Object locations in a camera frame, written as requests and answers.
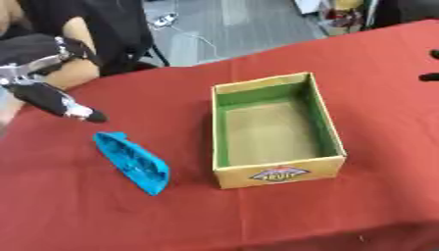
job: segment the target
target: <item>cardboard box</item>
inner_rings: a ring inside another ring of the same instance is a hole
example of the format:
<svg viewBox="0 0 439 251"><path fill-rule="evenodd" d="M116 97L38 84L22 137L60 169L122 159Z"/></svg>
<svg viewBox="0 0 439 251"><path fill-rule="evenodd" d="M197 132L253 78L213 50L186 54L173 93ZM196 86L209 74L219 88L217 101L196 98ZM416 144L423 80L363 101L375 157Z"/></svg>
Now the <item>cardboard box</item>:
<svg viewBox="0 0 439 251"><path fill-rule="evenodd" d="M335 177L346 152L309 73L213 87L221 188Z"/></svg>

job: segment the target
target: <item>red table surface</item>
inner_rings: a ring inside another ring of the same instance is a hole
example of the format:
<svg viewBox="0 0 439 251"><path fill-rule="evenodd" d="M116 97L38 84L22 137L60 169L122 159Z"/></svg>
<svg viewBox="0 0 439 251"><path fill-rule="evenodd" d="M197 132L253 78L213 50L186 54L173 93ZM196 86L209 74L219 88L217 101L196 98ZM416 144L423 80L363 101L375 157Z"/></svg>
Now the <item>red table surface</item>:
<svg viewBox="0 0 439 251"><path fill-rule="evenodd" d="M439 48L428 21L193 68L103 78L73 91L92 125L27 108L0 140L0 250L427 250L439 243ZM348 151L336 179L220 190L210 87L316 74ZM92 142L124 131L171 167L159 196Z"/></svg>

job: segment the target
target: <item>blue plastic toy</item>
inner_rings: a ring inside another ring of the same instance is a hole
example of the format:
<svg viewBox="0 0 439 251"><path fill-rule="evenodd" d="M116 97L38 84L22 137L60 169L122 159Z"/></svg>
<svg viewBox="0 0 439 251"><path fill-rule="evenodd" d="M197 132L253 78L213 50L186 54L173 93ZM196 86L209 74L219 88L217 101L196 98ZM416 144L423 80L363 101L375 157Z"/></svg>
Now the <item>blue plastic toy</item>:
<svg viewBox="0 0 439 251"><path fill-rule="evenodd" d="M137 144L126 140L123 132L93 135L98 149L129 179L150 195L159 194L170 180L170 169Z"/></svg>

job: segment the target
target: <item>floor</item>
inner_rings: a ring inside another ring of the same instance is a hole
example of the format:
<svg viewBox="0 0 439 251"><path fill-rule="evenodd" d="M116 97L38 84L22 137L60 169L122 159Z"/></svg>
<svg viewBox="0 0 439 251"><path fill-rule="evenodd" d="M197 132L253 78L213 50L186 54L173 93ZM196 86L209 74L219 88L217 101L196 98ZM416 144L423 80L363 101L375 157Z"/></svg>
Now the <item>floor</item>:
<svg viewBox="0 0 439 251"><path fill-rule="evenodd" d="M153 30L173 66L193 66L324 38L292 0L161 0L145 3L148 21L177 12L173 27Z"/></svg>

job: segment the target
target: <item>black robotic finger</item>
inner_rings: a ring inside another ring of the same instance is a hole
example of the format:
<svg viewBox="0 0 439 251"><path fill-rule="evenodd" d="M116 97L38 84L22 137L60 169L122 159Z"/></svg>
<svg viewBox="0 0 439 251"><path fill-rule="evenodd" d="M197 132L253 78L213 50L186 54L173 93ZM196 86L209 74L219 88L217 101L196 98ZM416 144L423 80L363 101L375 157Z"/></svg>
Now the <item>black robotic finger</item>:
<svg viewBox="0 0 439 251"><path fill-rule="evenodd" d="M439 74L420 75L419 80L424 81L424 82L439 81Z"/></svg>

